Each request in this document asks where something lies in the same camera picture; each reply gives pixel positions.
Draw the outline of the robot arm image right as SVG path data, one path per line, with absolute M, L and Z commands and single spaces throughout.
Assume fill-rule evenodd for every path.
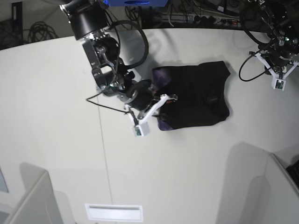
M 258 51 L 249 52 L 249 57 L 239 69 L 241 71 L 247 61 L 256 57 L 264 65 L 262 74 L 271 75 L 280 84 L 299 66 L 293 58 L 299 54 L 299 13 L 295 11 L 297 0 L 243 0 L 240 2 L 240 25 L 247 36 L 257 44 Z M 266 25 L 268 42 L 256 39 L 250 32 L 247 16 L 253 13 Z

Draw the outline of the robot arm image left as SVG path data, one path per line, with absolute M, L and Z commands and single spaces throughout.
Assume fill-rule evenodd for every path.
M 149 79 L 134 80 L 132 69 L 142 65 L 149 54 L 148 39 L 139 25 L 128 20 L 108 21 L 108 5 L 101 0 L 67 0 L 60 9 L 66 14 L 76 40 L 82 44 L 99 94 L 116 96 L 124 103 L 125 114 L 134 108 L 143 116 L 158 116 L 160 107 L 178 99 L 176 95 L 155 95 Z M 120 37 L 113 38 L 106 33 L 107 29 L 124 24 L 133 26 L 144 44 L 142 58 L 131 65 L 126 65 L 120 57 Z

